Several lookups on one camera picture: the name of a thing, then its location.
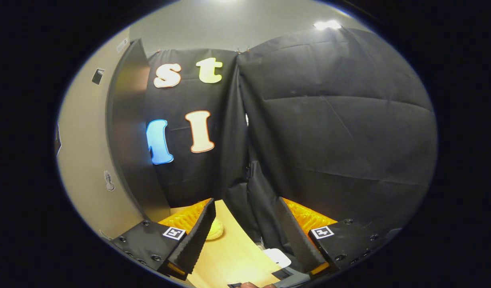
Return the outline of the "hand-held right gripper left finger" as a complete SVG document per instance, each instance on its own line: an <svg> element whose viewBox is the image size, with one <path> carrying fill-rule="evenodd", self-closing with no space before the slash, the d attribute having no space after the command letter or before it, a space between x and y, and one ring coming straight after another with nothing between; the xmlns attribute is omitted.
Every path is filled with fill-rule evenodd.
<svg viewBox="0 0 491 288"><path fill-rule="evenodd" d="M192 274L216 216L209 198L160 222L143 220L111 243L158 273L186 280Z"/></svg>

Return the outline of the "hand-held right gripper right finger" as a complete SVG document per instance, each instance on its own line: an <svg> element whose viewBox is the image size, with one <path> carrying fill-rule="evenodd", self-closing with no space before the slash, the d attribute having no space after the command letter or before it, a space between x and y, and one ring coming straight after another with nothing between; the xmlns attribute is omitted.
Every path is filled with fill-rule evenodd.
<svg viewBox="0 0 491 288"><path fill-rule="evenodd" d="M277 199L276 211L301 271L310 279L355 266L401 231L375 230L351 218L333 220L283 197Z"/></svg>

